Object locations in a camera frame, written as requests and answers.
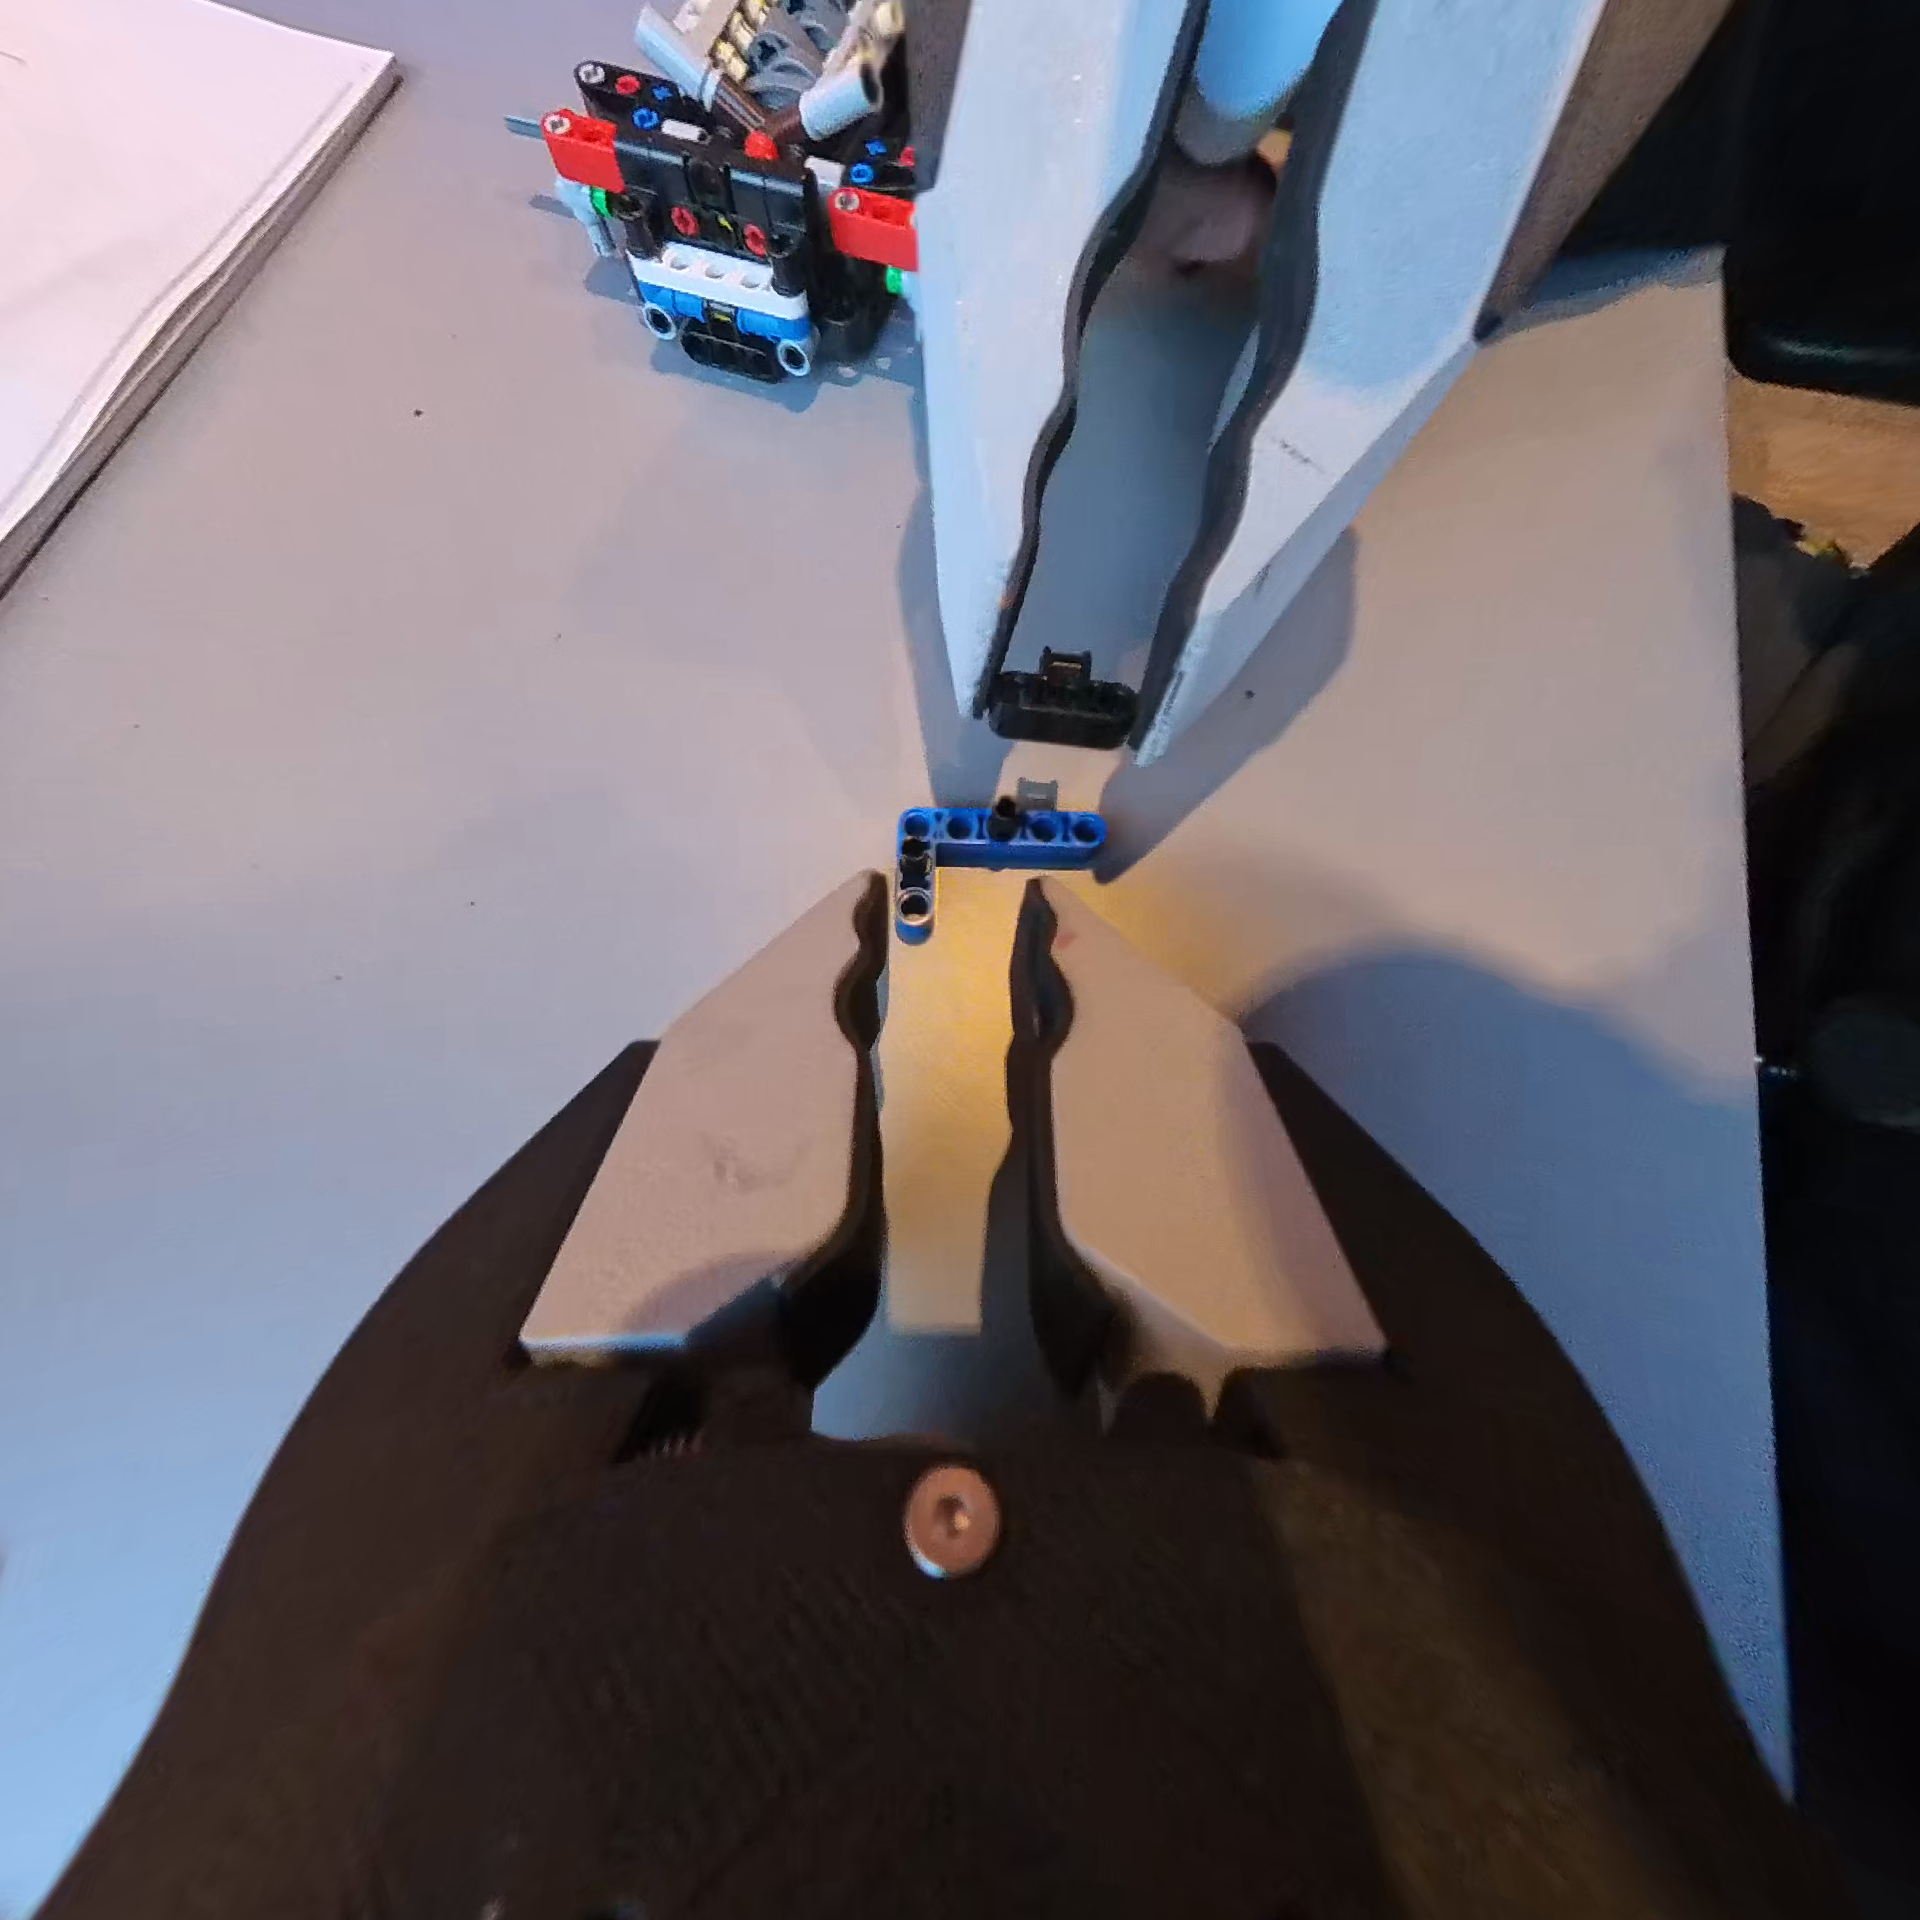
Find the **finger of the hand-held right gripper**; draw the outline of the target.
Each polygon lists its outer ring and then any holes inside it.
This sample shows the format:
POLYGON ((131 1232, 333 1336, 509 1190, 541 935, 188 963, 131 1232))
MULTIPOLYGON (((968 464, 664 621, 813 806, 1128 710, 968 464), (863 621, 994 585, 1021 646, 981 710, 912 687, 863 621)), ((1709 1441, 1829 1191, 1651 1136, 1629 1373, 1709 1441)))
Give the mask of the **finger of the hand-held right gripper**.
POLYGON ((1291 108, 1246 372, 1148 638, 1139 767, 1225 696, 1476 358, 1596 27, 1596 0, 1328 17, 1291 108))
POLYGON ((935 585, 968 715, 994 703, 1092 304, 1142 222, 1203 17, 1201 0, 904 5, 935 585))

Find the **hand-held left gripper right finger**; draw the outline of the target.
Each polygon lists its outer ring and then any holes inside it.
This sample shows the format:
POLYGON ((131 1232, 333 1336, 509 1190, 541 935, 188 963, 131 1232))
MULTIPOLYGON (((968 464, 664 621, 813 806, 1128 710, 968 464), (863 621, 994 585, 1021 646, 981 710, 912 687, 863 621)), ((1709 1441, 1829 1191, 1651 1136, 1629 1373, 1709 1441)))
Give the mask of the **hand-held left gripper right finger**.
POLYGON ((1071 1399, 1381 1362, 1386 1336, 1225 1019, 1084 893, 1029 877, 1008 1008, 1029 1325, 1071 1399))

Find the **brick car chassis model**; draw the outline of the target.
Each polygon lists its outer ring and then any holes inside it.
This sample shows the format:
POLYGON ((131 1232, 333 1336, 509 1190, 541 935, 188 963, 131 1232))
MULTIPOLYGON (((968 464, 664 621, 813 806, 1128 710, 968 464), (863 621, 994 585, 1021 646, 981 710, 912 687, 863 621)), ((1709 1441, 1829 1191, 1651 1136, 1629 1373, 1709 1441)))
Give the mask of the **brick car chassis model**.
POLYGON ((643 331, 757 387, 863 363, 924 304, 904 5, 641 5, 632 54, 578 58, 577 101, 506 125, 643 331))

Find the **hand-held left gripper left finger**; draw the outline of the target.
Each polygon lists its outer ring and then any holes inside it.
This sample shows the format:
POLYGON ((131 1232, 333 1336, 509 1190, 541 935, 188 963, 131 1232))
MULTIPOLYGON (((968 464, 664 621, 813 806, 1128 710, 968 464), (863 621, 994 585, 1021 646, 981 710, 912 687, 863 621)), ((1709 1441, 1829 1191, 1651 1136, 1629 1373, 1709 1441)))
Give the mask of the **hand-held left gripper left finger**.
POLYGON ((654 1040, 522 1325, 532 1362, 782 1362, 817 1387, 881 1305, 890 888, 849 872, 654 1040))

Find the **person's right hand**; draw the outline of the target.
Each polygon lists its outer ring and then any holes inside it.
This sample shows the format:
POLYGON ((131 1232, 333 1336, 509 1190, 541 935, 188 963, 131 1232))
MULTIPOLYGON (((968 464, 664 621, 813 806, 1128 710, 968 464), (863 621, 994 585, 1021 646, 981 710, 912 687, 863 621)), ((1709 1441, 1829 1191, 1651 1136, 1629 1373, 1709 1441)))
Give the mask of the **person's right hand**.
POLYGON ((1168 279, 1242 273, 1270 234, 1280 176, 1246 152, 1232 163, 1168 155, 1139 248, 1168 279))

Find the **black angled connector piece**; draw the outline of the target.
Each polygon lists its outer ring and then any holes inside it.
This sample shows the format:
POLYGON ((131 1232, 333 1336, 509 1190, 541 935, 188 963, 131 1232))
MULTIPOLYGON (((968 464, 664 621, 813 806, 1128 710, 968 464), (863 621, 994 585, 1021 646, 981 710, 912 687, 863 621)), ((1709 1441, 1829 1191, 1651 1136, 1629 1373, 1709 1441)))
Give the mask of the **black angled connector piece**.
POLYGON ((1096 676, 1092 652, 1052 652, 1012 674, 1006 666, 987 687, 987 726, 1008 742, 1048 750, 1124 750, 1139 724, 1139 696, 1118 676, 1096 676))

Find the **blue angled beam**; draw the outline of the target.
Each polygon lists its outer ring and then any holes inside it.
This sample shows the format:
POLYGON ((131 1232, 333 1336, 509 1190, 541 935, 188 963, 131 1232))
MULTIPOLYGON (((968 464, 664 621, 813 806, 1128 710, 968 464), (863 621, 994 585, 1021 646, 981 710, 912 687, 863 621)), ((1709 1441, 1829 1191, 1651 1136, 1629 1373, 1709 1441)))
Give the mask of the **blue angled beam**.
POLYGON ((894 872, 903 872, 903 843, 930 843, 935 853, 935 882, 930 888, 903 888, 894 877, 894 941, 903 943, 930 943, 941 920, 941 877, 945 872, 1073 872, 1092 870, 1096 853, 1109 844, 1109 818, 1099 815, 1073 815, 1073 806, 1029 806, 1029 844, 1012 858, 994 858, 981 843, 981 815, 987 806, 904 806, 894 824, 894 872))

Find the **black office chair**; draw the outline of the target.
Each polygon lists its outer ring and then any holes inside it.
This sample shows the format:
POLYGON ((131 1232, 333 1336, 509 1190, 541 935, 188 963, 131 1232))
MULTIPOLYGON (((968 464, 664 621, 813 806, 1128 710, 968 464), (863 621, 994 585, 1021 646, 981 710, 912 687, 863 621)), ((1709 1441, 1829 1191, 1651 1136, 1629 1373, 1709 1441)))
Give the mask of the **black office chair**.
POLYGON ((1920 5, 1759 12, 1724 248, 1749 381, 1920 401, 1920 5))

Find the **building instruction booklet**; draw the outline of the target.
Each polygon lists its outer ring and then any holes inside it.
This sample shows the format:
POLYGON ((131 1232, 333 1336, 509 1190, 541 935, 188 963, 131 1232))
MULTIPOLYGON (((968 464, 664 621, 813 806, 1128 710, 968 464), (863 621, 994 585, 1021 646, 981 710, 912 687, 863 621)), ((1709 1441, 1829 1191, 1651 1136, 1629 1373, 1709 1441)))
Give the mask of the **building instruction booklet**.
POLYGON ((0 5, 0 585, 397 83, 384 51, 239 5, 0 5))

